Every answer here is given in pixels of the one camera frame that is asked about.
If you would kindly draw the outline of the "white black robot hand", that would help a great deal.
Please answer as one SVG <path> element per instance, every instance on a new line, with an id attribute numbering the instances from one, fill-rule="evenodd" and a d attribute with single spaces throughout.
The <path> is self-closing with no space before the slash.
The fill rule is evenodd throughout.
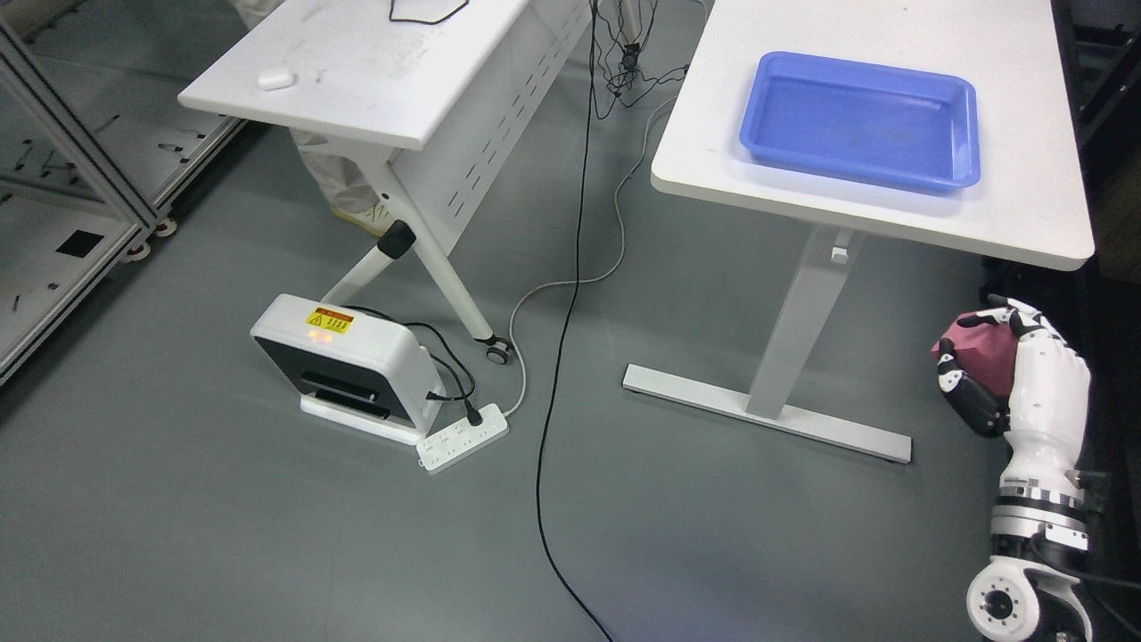
<path id="1" fill-rule="evenodd" d="M 1010 395 L 1001 397 L 958 357 L 949 332 L 934 346 L 944 399 L 977 434 L 1002 436 L 1012 450 L 1005 483 L 1035 482 L 1039 490 L 1081 499 L 1079 462 L 1089 418 L 1089 365 L 1034 306 L 988 296 L 989 308 L 958 317 L 964 330 L 1014 338 Z"/>

